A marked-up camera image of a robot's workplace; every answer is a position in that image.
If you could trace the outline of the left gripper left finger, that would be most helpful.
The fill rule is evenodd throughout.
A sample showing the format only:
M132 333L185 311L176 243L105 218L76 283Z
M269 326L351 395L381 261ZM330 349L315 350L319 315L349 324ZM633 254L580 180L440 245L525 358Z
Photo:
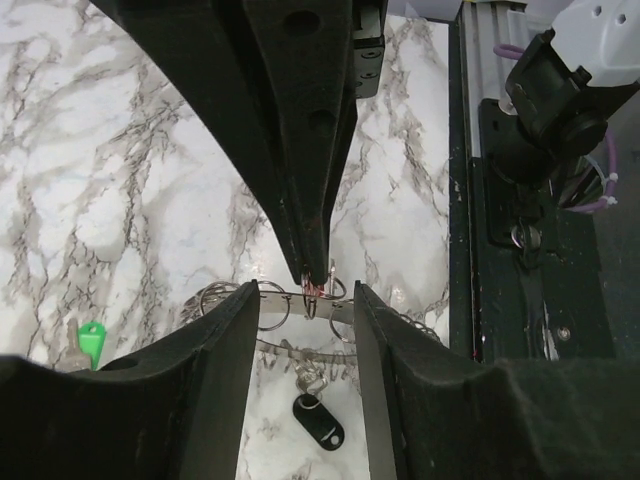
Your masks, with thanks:
M260 293L243 284L201 318L98 371L1 359L5 479L231 479Z

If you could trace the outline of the red tag key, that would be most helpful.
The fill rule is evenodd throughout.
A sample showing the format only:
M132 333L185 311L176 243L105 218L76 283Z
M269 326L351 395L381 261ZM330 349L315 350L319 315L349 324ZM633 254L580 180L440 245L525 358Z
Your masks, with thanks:
M325 297L325 290L323 285L315 285L312 282L311 276L308 272L302 274L301 277L301 289L303 299L309 301L313 298Z

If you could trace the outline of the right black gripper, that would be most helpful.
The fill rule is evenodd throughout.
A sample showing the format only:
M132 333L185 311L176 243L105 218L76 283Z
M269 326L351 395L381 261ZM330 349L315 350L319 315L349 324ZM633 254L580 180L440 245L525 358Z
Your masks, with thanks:
M356 116L351 55L354 49L356 98L374 97L388 1L95 5L143 49L214 136L271 222L294 282L324 284L330 190L349 150L342 132Z

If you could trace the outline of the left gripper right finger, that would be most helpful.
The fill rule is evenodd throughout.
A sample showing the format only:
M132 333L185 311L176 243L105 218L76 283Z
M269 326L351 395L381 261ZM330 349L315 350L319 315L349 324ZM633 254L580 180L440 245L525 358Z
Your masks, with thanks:
M464 358L367 285L354 324L374 479L635 479L635 361Z

